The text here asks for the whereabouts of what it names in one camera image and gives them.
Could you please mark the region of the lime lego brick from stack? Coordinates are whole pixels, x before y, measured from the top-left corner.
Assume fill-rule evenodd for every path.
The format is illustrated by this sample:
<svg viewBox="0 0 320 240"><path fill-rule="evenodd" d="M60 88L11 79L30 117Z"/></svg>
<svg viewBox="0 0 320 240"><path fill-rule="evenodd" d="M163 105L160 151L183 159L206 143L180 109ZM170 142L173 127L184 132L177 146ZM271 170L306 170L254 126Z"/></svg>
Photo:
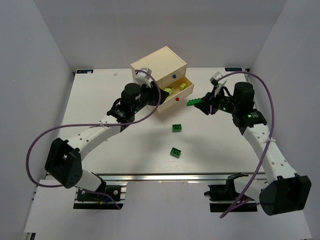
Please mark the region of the lime lego brick from stack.
<svg viewBox="0 0 320 240"><path fill-rule="evenodd" d="M166 87L164 91L171 96L175 92L175 89L173 87Z"/></svg>

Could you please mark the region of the green lego plate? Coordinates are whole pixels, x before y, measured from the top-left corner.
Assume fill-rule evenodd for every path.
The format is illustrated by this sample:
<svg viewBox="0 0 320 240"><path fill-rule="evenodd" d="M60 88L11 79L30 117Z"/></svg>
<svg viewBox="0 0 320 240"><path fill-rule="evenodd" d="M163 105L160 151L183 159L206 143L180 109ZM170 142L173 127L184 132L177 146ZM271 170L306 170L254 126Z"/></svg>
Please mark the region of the green lego plate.
<svg viewBox="0 0 320 240"><path fill-rule="evenodd" d="M197 103L200 103L202 101L201 98L195 98L195 99L190 99L188 102L187 102L187 106L190 107L190 106L194 106L195 104Z"/></svg>

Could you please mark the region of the cream drawer cabinet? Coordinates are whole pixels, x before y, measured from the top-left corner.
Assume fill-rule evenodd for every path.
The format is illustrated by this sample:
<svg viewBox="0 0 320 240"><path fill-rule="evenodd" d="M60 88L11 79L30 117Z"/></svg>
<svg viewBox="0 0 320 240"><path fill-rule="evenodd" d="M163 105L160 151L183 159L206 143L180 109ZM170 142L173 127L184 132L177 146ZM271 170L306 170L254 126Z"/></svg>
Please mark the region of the cream drawer cabinet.
<svg viewBox="0 0 320 240"><path fill-rule="evenodd" d="M132 75L136 69L149 68L152 70L152 77L157 81L162 89L161 79L168 73L179 68L186 68L187 63L174 53L168 46L165 46L131 64Z"/></svg>

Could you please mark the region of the green lego brick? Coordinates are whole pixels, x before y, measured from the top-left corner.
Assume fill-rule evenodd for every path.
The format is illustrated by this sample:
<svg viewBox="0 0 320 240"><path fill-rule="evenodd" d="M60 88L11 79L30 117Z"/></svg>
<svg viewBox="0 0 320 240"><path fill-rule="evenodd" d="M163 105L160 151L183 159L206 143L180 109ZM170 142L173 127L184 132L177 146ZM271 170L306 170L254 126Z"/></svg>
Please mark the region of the green lego brick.
<svg viewBox="0 0 320 240"><path fill-rule="evenodd" d="M172 125L172 132L177 133L182 131L182 125L181 124L173 124Z"/></svg>
<svg viewBox="0 0 320 240"><path fill-rule="evenodd" d="M175 157L175 158L178 159L178 158L180 157L180 155L181 155L181 152L182 152L181 150L173 147L173 148L171 149L171 151L170 151L170 155L171 155L172 157Z"/></svg>

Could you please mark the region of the green lego brick front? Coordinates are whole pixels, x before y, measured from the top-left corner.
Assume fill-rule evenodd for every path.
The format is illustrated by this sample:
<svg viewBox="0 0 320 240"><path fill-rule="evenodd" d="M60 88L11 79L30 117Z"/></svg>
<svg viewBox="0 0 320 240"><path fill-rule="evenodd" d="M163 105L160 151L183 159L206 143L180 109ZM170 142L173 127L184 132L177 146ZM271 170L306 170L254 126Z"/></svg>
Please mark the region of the green lego brick front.
<svg viewBox="0 0 320 240"><path fill-rule="evenodd" d="M181 150L173 147L173 148L171 149L171 151L170 151L170 155L171 155L172 157L175 157L175 158L178 159L178 158L180 157L180 155L181 155L181 152L182 152Z"/></svg>

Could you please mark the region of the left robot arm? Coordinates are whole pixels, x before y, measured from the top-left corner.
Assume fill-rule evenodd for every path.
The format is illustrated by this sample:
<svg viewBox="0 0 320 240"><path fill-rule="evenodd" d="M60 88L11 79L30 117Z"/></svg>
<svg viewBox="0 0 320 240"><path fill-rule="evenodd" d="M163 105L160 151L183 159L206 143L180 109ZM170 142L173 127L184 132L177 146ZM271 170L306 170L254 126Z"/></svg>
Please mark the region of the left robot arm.
<svg viewBox="0 0 320 240"><path fill-rule="evenodd" d="M106 182L82 167L82 160L108 138L123 132L145 106L162 104L169 93L150 86L128 83L98 126L92 126L69 139L55 139L48 153L45 170L69 189L84 189L95 200L106 198Z"/></svg>

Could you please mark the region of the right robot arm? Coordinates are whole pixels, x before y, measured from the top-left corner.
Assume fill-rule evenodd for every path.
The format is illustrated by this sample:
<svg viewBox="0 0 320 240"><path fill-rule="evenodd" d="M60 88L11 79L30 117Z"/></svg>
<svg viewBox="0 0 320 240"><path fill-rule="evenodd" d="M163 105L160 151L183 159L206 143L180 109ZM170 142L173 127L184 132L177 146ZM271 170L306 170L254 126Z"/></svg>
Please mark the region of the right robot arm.
<svg viewBox="0 0 320 240"><path fill-rule="evenodd" d="M254 105L255 91L248 82L238 82L233 94L216 83L211 92L196 99L194 106L206 115L217 111L229 113L234 125L247 140L259 159L257 169L263 169L266 182L256 180L254 175L244 173L230 175L223 190L216 192L214 201L230 197L235 200L222 215L241 207L241 198L255 201L268 216L301 211L305 208L311 181L301 176L288 163L272 138L273 127Z"/></svg>

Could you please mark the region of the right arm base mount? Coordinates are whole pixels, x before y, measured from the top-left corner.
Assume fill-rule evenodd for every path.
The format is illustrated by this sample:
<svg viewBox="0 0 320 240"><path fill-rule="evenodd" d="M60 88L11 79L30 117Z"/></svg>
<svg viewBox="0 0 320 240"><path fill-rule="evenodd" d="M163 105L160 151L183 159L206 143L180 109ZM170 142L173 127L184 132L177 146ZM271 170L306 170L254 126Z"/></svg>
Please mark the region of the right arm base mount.
<svg viewBox="0 0 320 240"><path fill-rule="evenodd" d="M245 177L249 177L248 174L236 173L227 177L224 184L211 184L208 185L209 190L204 192L204 196L209 197L209 207L211 213L223 213L233 201L240 195L242 190L236 190L234 181L237 179L245 180ZM237 204L241 204L250 199L244 195L240 198ZM246 204L233 209L232 213L250 213L257 212L257 204L255 201L247 202Z"/></svg>

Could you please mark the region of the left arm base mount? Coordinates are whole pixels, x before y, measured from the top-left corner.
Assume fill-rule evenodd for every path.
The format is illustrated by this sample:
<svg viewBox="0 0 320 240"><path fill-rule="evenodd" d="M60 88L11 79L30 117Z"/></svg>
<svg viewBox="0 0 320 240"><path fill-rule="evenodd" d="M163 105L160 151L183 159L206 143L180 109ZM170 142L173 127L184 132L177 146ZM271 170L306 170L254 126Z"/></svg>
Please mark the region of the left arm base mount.
<svg viewBox="0 0 320 240"><path fill-rule="evenodd" d="M126 183L106 181L98 193L77 188L73 209L75 210L121 210L126 198Z"/></svg>

